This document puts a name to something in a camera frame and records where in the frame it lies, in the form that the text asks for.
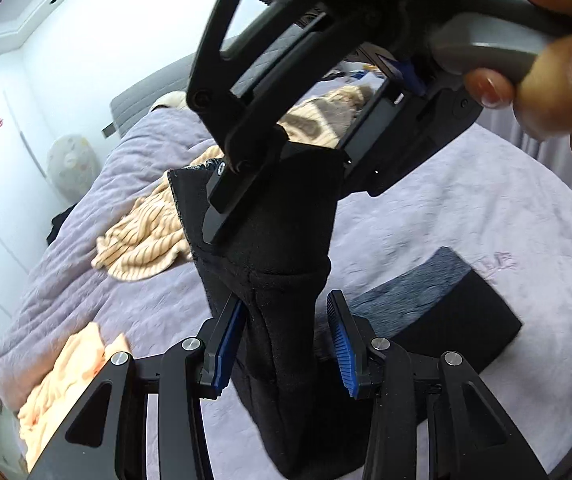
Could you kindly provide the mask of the black pants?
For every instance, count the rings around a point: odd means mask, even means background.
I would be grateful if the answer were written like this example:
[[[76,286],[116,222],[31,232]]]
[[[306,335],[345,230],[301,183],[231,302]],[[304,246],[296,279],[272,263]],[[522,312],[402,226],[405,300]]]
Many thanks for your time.
[[[327,312],[315,304],[331,268],[338,197],[287,169],[224,246],[206,243],[202,223],[214,160],[173,170],[170,186],[209,307],[229,296],[246,325],[231,377],[265,450],[288,479],[336,479],[362,466],[374,401],[344,387]],[[521,322],[495,290],[469,272],[428,313],[391,339],[409,353],[460,351],[484,370],[516,338]]]

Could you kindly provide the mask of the grey headboard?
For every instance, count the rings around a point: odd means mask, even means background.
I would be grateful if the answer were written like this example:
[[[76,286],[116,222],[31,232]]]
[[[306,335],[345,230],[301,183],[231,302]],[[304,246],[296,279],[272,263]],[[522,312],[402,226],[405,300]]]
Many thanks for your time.
[[[113,98],[109,104],[112,122],[103,128],[104,137],[108,139],[117,133],[123,138],[160,96],[185,91],[194,57],[190,54],[160,68]]]

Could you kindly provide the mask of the peach fluffy cloth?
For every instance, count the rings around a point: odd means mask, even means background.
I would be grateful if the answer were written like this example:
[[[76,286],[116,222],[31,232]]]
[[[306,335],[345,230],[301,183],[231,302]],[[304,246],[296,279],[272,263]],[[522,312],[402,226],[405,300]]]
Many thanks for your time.
[[[126,335],[120,333],[110,344],[104,344],[95,322],[68,338],[54,367],[33,388],[17,415],[19,437],[27,447],[24,458],[28,471],[88,385],[120,351],[130,351]]]

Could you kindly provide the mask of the folded grey garment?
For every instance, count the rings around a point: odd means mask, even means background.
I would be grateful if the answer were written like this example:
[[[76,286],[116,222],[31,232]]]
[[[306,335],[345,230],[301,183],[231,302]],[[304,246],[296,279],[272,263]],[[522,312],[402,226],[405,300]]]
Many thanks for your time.
[[[420,266],[367,290],[348,306],[371,323],[377,336],[392,337],[428,313],[472,270],[452,249],[440,247]]]

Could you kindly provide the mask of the white wardrobe doors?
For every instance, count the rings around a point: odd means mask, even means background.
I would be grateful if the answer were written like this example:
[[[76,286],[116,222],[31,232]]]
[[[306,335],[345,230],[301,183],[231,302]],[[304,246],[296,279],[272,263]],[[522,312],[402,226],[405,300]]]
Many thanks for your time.
[[[54,140],[36,107],[21,54],[0,55],[0,339],[45,252],[51,220],[66,206],[45,173]]]

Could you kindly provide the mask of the beige striped blanket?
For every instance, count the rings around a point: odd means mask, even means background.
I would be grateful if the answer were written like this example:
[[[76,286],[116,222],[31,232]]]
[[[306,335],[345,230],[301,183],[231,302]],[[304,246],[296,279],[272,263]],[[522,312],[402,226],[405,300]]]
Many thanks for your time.
[[[131,210],[97,237],[94,269],[120,282],[137,282],[191,260],[169,174],[166,171],[150,194],[137,197]]]

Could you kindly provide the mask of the lavender bed cover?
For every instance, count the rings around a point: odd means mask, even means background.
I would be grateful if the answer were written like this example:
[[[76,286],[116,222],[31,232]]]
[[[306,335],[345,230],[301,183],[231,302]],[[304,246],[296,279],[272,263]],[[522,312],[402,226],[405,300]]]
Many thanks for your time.
[[[123,283],[92,267],[96,240],[169,169],[212,139],[189,110],[158,108],[109,155],[90,192],[31,271],[0,342],[0,398],[18,411],[68,338],[90,324],[153,356],[196,334],[209,316],[193,263]],[[385,194],[341,200],[329,288],[348,299],[453,249],[522,321],[482,373],[549,472],[572,468],[572,191],[555,174],[474,126]]]

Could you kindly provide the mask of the white round floor lamp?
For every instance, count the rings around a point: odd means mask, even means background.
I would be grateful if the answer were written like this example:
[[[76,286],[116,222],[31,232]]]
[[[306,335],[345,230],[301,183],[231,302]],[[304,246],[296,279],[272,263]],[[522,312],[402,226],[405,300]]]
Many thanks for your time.
[[[57,192],[70,203],[77,203],[100,174],[100,161],[84,136],[62,136],[47,155],[47,177]]]

